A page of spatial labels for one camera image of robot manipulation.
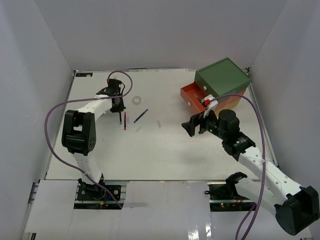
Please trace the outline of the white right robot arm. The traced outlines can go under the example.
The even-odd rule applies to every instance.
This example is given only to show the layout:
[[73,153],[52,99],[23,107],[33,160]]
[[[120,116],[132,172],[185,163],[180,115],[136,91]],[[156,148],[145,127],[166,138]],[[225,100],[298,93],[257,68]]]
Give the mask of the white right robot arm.
[[289,178],[263,155],[256,144],[240,131],[240,120],[233,110],[212,110],[190,117],[181,125],[190,137],[209,132],[222,140],[225,152],[249,169],[261,184],[236,172],[225,181],[226,195],[236,200],[240,196],[256,202],[271,213],[280,227],[295,236],[320,218],[319,194],[312,186],[303,187]]

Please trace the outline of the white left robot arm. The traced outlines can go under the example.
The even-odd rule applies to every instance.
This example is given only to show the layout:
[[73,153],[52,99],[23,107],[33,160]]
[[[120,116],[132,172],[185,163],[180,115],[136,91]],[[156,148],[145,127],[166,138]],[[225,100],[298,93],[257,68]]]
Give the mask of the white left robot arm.
[[124,89],[122,81],[112,78],[107,81],[107,87],[97,93],[95,100],[64,114],[61,143],[74,157],[77,167],[83,170],[82,181],[87,184],[94,181],[88,193],[96,200],[106,193],[106,187],[100,184],[103,174],[92,153],[97,143],[96,121],[108,111],[122,115],[126,109],[121,97]]

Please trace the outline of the green drawer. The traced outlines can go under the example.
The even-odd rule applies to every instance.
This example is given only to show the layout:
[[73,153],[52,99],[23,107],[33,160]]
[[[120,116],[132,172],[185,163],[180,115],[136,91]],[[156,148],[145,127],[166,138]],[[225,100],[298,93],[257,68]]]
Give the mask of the green drawer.
[[212,73],[196,71],[194,82],[207,94],[218,97],[219,94],[214,89],[215,77]]

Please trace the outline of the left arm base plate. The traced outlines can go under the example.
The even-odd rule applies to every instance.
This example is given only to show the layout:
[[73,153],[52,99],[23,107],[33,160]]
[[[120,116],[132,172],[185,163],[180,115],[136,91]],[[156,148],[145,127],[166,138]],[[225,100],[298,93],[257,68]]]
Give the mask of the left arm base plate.
[[73,208],[76,210],[120,210],[125,200],[124,188],[118,184],[107,184],[105,187],[121,207],[104,189],[93,189],[78,184]]

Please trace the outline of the purple pen refill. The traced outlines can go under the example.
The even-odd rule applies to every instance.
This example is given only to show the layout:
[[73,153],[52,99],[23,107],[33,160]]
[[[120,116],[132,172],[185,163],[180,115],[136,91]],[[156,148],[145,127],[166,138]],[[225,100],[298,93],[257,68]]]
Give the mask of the purple pen refill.
[[146,110],[144,110],[134,121],[133,123],[135,124],[138,120],[141,119],[141,117],[143,117],[147,112],[148,112],[148,108]]

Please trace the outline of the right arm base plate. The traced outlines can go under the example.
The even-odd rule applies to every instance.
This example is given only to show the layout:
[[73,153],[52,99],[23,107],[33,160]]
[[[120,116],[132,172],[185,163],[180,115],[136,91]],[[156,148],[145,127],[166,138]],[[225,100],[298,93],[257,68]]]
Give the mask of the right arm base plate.
[[208,189],[204,194],[209,198],[212,213],[247,212],[255,204],[246,197],[233,194],[223,181],[209,182],[207,185]]

